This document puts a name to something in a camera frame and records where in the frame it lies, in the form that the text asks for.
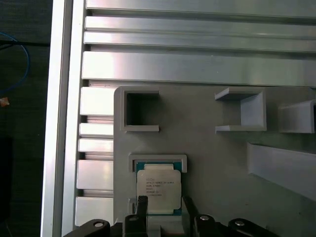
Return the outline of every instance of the screw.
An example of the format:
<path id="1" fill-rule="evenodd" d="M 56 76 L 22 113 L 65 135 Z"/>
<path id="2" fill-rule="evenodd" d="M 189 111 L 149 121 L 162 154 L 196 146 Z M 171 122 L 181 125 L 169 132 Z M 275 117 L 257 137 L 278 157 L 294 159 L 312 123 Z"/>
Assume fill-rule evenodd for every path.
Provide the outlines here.
<path id="1" fill-rule="evenodd" d="M 236 221 L 235 224 L 237 226 L 244 226 L 245 225 L 245 223 L 243 223 L 242 221 Z"/>
<path id="2" fill-rule="evenodd" d="M 95 227 L 101 227 L 101 226 L 103 226 L 103 223 L 97 222 L 97 223 L 94 224 L 94 226 L 95 226 Z"/>
<path id="3" fill-rule="evenodd" d="M 208 216 L 200 216 L 200 219 L 203 221 L 208 221 L 209 217 Z"/>
<path id="4" fill-rule="evenodd" d="M 129 220 L 130 220 L 130 221 L 137 221 L 137 220 L 138 220 L 138 217 L 137 217 L 137 216 L 132 216 Z"/>

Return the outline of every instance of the gray bracket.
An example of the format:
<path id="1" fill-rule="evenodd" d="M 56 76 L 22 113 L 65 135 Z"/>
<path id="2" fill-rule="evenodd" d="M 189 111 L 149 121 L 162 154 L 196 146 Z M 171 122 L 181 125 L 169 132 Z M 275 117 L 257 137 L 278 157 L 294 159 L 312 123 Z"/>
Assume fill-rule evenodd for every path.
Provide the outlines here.
<path id="1" fill-rule="evenodd" d="M 217 101 L 240 101 L 240 125 L 216 126 L 215 132 L 222 131 L 266 131 L 266 96 L 262 88 L 229 87 L 215 94 Z"/>
<path id="2" fill-rule="evenodd" d="M 159 132 L 158 125 L 146 124 L 145 104 L 159 98 L 156 87 L 121 87 L 121 130 L 133 132 Z"/>
<path id="3" fill-rule="evenodd" d="M 182 164 L 182 173 L 187 170 L 187 156 L 186 155 L 135 155 L 128 156 L 128 171 L 135 172 L 136 161 L 180 161 Z"/>
<path id="4" fill-rule="evenodd" d="M 281 105 L 278 108 L 280 132 L 315 133 L 316 100 Z"/>
<path id="5" fill-rule="evenodd" d="M 316 201 L 316 154 L 247 144 L 248 171 Z"/>

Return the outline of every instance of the blue cable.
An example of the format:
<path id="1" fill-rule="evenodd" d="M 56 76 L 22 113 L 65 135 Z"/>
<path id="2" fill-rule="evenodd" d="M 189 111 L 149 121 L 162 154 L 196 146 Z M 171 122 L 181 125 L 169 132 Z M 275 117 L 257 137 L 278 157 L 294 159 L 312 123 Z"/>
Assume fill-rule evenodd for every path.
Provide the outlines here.
<path id="1" fill-rule="evenodd" d="M 0 35 L 6 36 L 6 37 L 10 38 L 11 40 L 18 42 L 14 37 L 12 37 L 12 36 L 10 36 L 10 35 L 8 35 L 6 33 L 0 32 Z M 25 81 L 25 79 L 26 79 L 26 77 L 27 77 L 27 75 L 29 73 L 29 70 L 30 70 L 30 55 L 29 55 L 29 52 L 27 51 L 26 47 L 24 47 L 23 45 L 20 45 L 20 46 L 23 48 L 23 50 L 24 50 L 24 52 L 26 54 L 26 58 L 27 58 L 27 67 L 26 67 L 25 73 L 24 73 L 23 77 L 16 84 L 13 84 L 13 85 L 9 86 L 7 89 L 0 90 L 0 94 L 4 94 L 4 93 L 6 93 L 6 92 L 8 92 L 10 90 L 13 90 L 14 88 L 18 87 L 20 84 L 22 84 Z"/>

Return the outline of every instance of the dark background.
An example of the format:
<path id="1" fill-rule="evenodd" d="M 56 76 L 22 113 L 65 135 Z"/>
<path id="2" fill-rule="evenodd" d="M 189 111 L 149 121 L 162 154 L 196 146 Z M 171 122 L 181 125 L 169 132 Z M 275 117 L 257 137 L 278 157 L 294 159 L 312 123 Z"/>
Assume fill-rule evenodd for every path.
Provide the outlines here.
<path id="1" fill-rule="evenodd" d="M 0 0 L 0 32 L 20 41 L 50 42 L 52 3 L 53 0 Z M 0 40 L 9 39 L 0 36 Z M 9 106 L 0 107 L 0 137 L 13 139 L 11 216 L 7 223 L 14 237 L 40 236 L 49 47 L 27 49 L 31 68 L 26 81 L 0 95 L 10 102 Z M 0 51 L 0 90 L 23 76 L 26 62 L 20 46 Z M 0 237 L 8 236 L 6 226 L 0 224 Z"/>

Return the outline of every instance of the silver metal bar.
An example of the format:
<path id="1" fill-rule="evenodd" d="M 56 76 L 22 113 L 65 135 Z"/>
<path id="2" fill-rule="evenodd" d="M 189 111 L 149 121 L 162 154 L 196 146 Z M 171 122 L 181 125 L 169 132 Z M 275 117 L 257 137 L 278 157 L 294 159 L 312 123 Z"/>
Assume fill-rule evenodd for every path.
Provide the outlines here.
<path id="1" fill-rule="evenodd" d="M 268 4 L 266 0 L 87 0 L 87 9 L 116 9 L 164 12 L 251 14 L 266 16 L 315 17 L 316 3 L 287 0 Z"/>
<path id="2" fill-rule="evenodd" d="M 113 198 L 78 197 L 76 201 L 76 226 L 92 219 L 113 222 Z"/>
<path id="3" fill-rule="evenodd" d="M 113 116 L 116 87 L 83 87 L 81 89 L 81 115 Z"/>
<path id="4" fill-rule="evenodd" d="M 148 33 L 113 33 L 85 32 L 85 44 L 106 45 L 151 45 L 168 47 L 198 47 L 210 49 L 244 49 L 256 51 L 299 51 L 316 52 L 315 40 L 270 39 L 249 37 L 227 37 L 209 35 L 180 35 L 180 34 L 148 34 Z"/>
<path id="5" fill-rule="evenodd" d="M 79 160 L 77 189 L 113 190 L 113 161 Z"/>
<path id="6" fill-rule="evenodd" d="M 40 225 L 41 237 L 61 236 L 71 17 L 72 0 L 53 2 Z"/>
<path id="7" fill-rule="evenodd" d="M 76 0 L 73 4 L 65 148 L 62 236 L 71 232 L 75 226 L 78 129 L 80 120 L 79 100 L 81 88 L 81 61 L 83 52 L 83 25 L 85 18 L 84 3 L 85 0 Z"/>
<path id="8" fill-rule="evenodd" d="M 108 155 L 113 154 L 113 139 L 80 138 L 80 152 L 102 152 Z"/>
<path id="9" fill-rule="evenodd" d="M 190 19 L 87 16 L 88 31 L 202 34 L 209 36 L 314 40 L 314 26 Z"/>
<path id="10" fill-rule="evenodd" d="M 316 86 L 315 68 L 306 59 L 84 52 L 82 78 Z"/>
<path id="11" fill-rule="evenodd" d="M 81 137 L 113 138 L 113 123 L 81 123 L 79 133 Z"/>

